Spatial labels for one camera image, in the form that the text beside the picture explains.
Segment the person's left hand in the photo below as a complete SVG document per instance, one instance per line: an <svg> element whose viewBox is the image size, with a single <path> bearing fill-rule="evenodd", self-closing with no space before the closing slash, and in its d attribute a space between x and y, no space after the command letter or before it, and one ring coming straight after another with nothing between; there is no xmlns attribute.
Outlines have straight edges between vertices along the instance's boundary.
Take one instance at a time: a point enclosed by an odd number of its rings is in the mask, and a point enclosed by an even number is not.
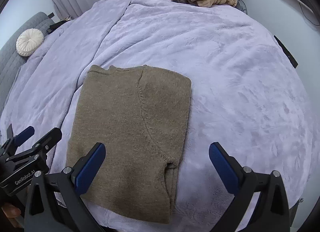
<svg viewBox="0 0 320 232"><path fill-rule="evenodd" d="M15 228L23 228L23 226L18 222L17 218L21 216L20 209L14 207L12 204L5 203L1 209L6 215L7 219Z"/></svg>

